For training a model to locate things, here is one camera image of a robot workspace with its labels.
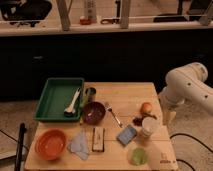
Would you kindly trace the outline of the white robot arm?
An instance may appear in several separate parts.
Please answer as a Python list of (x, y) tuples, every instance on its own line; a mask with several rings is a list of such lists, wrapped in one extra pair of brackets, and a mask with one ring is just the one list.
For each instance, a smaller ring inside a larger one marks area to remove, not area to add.
[(213, 88), (205, 84), (207, 77), (207, 68), (199, 62), (172, 69), (166, 74), (166, 86), (158, 95), (164, 125), (171, 123), (176, 116), (175, 108), (185, 100), (200, 105), (213, 115)]

